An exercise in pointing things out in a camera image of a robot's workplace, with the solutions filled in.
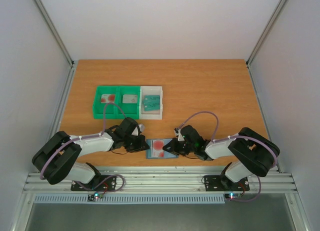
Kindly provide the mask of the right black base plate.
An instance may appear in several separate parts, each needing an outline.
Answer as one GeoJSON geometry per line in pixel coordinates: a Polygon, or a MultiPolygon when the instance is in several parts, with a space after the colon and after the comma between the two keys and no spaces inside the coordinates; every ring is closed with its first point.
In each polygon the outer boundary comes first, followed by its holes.
{"type": "Polygon", "coordinates": [[[221,177],[220,175],[205,175],[202,177],[201,182],[204,184],[205,190],[207,192],[240,192],[250,190],[249,181],[247,177],[242,178],[238,182],[232,182],[226,177],[221,177]]]}

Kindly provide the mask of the aluminium front rail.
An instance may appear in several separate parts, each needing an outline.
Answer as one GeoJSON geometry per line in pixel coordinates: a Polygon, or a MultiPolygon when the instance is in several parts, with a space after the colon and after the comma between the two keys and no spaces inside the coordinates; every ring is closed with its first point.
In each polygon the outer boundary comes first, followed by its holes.
{"type": "MultiPolygon", "coordinates": [[[[219,175],[222,166],[101,166],[103,175],[120,174],[125,178],[122,194],[203,194],[202,177],[219,175]]],[[[248,177],[249,193],[296,194],[292,174],[272,168],[266,177],[248,177]]]]}

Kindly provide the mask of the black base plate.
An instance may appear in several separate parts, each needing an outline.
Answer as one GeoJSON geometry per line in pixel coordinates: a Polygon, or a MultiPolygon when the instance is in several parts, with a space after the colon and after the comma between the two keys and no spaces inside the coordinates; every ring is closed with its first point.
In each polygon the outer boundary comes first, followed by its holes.
{"type": "Polygon", "coordinates": [[[201,182],[204,184],[205,190],[207,192],[240,192],[250,190],[249,181],[247,177],[242,178],[238,182],[232,182],[226,177],[221,177],[220,175],[205,175],[202,177],[201,182]]]}
{"type": "Polygon", "coordinates": [[[70,190],[79,192],[102,192],[102,191],[114,191],[116,189],[117,177],[115,175],[101,175],[95,177],[89,183],[81,183],[79,181],[72,181],[70,190]]]}

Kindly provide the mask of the teal leather card holder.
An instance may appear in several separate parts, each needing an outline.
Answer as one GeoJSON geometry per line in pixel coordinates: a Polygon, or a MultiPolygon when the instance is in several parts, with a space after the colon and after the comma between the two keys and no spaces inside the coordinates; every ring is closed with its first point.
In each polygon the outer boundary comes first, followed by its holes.
{"type": "Polygon", "coordinates": [[[146,143],[149,145],[149,149],[145,151],[146,159],[177,159],[178,156],[163,150],[163,146],[167,145],[172,139],[147,139],[146,143]]]}

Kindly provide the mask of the left aluminium frame post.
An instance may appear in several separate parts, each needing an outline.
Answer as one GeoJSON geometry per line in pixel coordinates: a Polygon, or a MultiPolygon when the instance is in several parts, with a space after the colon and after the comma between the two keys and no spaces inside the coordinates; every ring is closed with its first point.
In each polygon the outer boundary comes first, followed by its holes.
{"type": "Polygon", "coordinates": [[[35,3],[36,7],[38,8],[45,24],[47,25],[49,31],[51,32],[51,34],[53,35],[57,45],[59,46],[60,50],[62,51],[66,61],[68,62],[68,64],[70,65],[70,67],[73,67],[74,65],[74,60],[71,58],[70,53],[68,52],[61,36],[59,35],[58,30],[56,29],[45,5],[43,4],[42,0],[33,0],[33,2],[35,3]]]}

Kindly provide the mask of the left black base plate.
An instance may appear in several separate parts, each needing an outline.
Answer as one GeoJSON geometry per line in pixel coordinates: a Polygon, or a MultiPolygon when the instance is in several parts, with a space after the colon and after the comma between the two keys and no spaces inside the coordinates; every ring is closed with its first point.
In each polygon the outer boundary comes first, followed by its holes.
{"type": "Polygon", "coordinates": [[[89,183],[81,183],[79,181],[72,181],[70,190],[79,192],[102,192],[102,191],[114,191],[116,189],[117,177],[115,175],[101,175],[95,177],[89,183]]]}

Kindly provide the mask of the red white card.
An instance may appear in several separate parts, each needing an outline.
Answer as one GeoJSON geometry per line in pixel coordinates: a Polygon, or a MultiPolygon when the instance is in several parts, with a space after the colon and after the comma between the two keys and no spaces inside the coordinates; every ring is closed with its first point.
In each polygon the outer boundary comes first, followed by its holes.
{"type": "Polygon", "coordinates": [[[116,95],[115,94],[102,94],[100,97],[100,102],[102,104],[106,104],[106,103],[114,103],[116,99],[116,95]]]}
{"type": "Polygon", "coordinates": [[[151,157],[152,158],[163,158],[164,157],[164,141],[162,139],[156,139],[152,141],[151,157]]]}

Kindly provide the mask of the green bin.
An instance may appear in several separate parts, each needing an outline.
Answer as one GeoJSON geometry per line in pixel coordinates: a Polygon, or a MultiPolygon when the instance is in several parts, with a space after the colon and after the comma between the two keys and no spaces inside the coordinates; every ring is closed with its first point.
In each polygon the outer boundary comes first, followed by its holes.
{"type": "Polygon", "coordinates": [[[140,86],[117,86],[115,103],[127,117],[138,120],[140,115],[140,86]]]}
{"type": "MultiPolygon", "coordinates": [[[[101,95],[102,94],[116,94],[116,87],[114,85],[111,86],[97,86],[95,91],[95,96],[92,104],[92,113],[94,119],[103,119],[104,116],[104,108],[107,103],[101,103],[101,95]]],[[[116,106],[113,104],[109,104],[105,109],[105,118],[106,119],[118,119],[119,114],[121,112],[118,110],[116,106]]]]}

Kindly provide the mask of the left small circuit board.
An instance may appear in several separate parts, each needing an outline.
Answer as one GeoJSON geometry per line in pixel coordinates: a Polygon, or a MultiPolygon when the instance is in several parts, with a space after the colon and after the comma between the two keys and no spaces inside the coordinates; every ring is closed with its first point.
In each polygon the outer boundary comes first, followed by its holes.
{"type": "Polygon", "coordinates": [[[104,195],[101,194],[101,193],[89,194],[87,196],[87,201],[88,202],[95,202],[95,201],[97,201],[99,199],[102,199],[103,197],[104,197],[104,195]]]}

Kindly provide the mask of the grey white card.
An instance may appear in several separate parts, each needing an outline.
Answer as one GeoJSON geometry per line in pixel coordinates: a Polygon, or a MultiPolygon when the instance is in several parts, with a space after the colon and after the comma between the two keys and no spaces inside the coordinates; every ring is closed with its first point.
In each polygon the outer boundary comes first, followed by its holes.
{"type": "Polygon", "coordinates": [[[138,103],[138,95],[137,94],[124,94],[122,96],[123,104],[137,104],[138,103]]]}

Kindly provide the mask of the teal card in bin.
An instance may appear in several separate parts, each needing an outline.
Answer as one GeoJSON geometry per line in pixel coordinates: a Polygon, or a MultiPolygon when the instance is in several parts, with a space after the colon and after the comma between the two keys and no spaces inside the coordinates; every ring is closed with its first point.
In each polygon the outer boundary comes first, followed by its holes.
{"type": "Polygon", "coordinates": [[[160,102],[160,96],[159,95],[145,95],[142,103],[147,104],[147,103],[159,103],[160,102]]]}

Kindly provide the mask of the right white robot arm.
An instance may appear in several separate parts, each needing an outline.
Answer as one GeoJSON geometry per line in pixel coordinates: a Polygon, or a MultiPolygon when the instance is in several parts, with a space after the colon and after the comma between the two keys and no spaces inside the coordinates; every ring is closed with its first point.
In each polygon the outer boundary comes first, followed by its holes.
{"type": "Polygon", "coordinates": [[[176,156],[193,153],[199,160],[214,161],[234,156],[219,175],[205,175],[203,183],[207,191],[248,191],[248,177],[265,177],[278,163],[280,149],[248,127],[239,133],[222,139],[204,139],[191,125],[175,130],[176,136],[163,146],[163,150],[176,156]]]}

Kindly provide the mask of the left green bin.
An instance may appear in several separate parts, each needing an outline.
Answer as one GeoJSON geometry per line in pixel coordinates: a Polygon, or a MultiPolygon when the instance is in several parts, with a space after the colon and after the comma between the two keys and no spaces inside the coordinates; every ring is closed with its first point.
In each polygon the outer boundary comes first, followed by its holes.
{"type": "MultiPolygon", "coordinates": [[[[111,86],[97,86],[95,91],[95,96],[92,104],[92,113],[94,119],[103,119],[104,116],[104,108],[107,103],[101,103],[101,95],[102,94],[116,94],[116,87],[114,85],[111,86]]],[[[105,109],[105,118],[106,119],[118,119],[119,114],[121,112],[118,110],[116,106],[113,104],[109,104],[105,109]]]]}

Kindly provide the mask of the small circuit board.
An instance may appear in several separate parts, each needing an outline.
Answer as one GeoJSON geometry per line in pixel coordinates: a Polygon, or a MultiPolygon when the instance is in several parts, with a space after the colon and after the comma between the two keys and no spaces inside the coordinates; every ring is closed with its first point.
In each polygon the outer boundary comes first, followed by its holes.
{"type": "Polygon", "coordinates": [[[101,193],[89,194],[87,196],[87,201],[88,202],[95,202],[95,201],[97,201],[99,199],[102,199],[103,197],[104,197],[104,195],[101,194],[101,193]]]}
{"type": "Polygon", "coordinates": [[[242,194],[241,193],[233,193],[233,192],[231,192],[231,193],[226,193],[225,195],[224,195],[224,198],[226,199],[226,200],[235,200],[235,199],[239,199],[239,198],[241,198],[242,197],[242,194]]]}

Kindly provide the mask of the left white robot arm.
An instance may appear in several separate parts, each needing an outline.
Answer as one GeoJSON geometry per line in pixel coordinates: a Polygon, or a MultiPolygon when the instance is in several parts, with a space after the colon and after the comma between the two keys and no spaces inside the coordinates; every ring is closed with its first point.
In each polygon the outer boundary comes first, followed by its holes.
{"type": "Polygon", "coordinates": [[[112,152],[124,148],[128,153],[149,149],[145,127],[126,117],[119,125],[104,127],[101,132],[76,136],[64,131],[54,134],[32,157],[40,179],[55,185],[63,180],[74,181],[85,190],[97,190],[104,183],[102,174],[90,163],[79,163],[79,157],[96,152],[112,152]]]}

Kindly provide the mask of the white translucent bin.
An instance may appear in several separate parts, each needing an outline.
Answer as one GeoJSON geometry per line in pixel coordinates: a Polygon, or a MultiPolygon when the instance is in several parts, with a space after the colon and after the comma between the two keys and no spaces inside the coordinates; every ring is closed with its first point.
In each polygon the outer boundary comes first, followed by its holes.
{"type": "Polygon", "coordinates": [[[139,119],[161,120],[163,118],[163,87],[141,86],[139,94],[139,119]]]}

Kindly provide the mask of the middle green bin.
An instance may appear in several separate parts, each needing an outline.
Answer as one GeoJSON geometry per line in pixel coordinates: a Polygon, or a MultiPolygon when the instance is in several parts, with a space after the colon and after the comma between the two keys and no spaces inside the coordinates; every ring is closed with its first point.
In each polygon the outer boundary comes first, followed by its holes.
{"type": "Polygon", "coordinates": [[[127,117],[138,120],[140,115],[140,86],[117,86],[115,103],[127,117]]]}

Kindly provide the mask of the teal card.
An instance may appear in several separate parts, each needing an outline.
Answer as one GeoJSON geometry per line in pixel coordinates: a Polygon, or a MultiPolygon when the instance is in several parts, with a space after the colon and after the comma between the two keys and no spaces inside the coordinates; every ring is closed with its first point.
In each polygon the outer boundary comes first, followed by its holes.
{"type": "Polygon", "coordinates": [[[143,103],[143,108],[145,112],[158,111],[161,108],[161,104],[159,102],[143,103]]]}
{"type": "Polygon", "coordinates": [[[159,103],[160,102],[160,96],[159,95],[145,95],[142,103],[147,104],[147,103],[159,103]]]}

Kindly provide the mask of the aluminium frame post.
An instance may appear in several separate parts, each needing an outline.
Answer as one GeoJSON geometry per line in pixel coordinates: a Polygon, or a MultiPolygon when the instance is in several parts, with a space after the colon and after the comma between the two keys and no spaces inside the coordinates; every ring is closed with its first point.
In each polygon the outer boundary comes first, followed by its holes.
{"type": "Polygon", "coordinates": [[[35,3],[36,7],[38,8],[45,24],[47,25],[49,31],[51,32],[51,34],[53,35],[57,45],[59,46],[60,50],[62,51],[66,61],[68,62],[68,64],[70,65],[70,67],[73,67],[74,65],[74,60],[71,58],[70,53],[68,52],[61,36],[59,35],[58,30],[56,29],[45,5],[43,4],[42,0],[33,0],[33,2],[35,3]]]}
{"type": "Polygon", "coordinates": [[[254,61],[255,57],[257,56],[259,50],[261,49],[262,45],[264,44],[266,38],[268,37],[269,33],[271,32],[273,26],[277,22],[278,18],[280,17],[283,9],[285,8],[286,4],[289,0],[279,0],[275,9],[273,10],[269,20],[266,23],[261,35],[259,36],[252,52],[250,53],[247,61],[246,66],[249,69],[252,62],[254,61]]]}

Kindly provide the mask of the right small circuit board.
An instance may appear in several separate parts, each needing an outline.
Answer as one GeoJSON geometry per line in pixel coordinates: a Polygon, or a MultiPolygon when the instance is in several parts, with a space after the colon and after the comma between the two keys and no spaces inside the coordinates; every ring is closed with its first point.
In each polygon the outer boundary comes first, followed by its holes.
{"type": "Polygon", "coordinates": [[[235,200],[235,199],[239,199],[239,198],[241,198],[242,197],[242,194],[241,193],[233,193],[233,192],[231,192],[231,193],[226,193],[225,195],[224,195],[224,198],[226,199],[226,200],[235,200]]]}

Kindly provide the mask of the right aluminium frame post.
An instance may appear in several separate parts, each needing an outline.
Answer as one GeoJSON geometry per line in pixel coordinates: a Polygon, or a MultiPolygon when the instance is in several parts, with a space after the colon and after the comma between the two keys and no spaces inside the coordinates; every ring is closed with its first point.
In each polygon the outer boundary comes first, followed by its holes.
{"type": "Polygon", "coordinates": [[[269,20],[266,23],[261,35],[259,36],[252,52],[250,53],[247,61],[246,66],[249,69],[252,62],[254,61],[255,57],[257,56],[259,50],[261,49],[262,45],[264,44],[266,38],[268,37],[269,33],[271,32],[273,26],[277,22],[278,18],[280,17],[283,9],[285,8],[286,4],[289,0],[279,0],[275,9],[273,10],[269,20]]]}

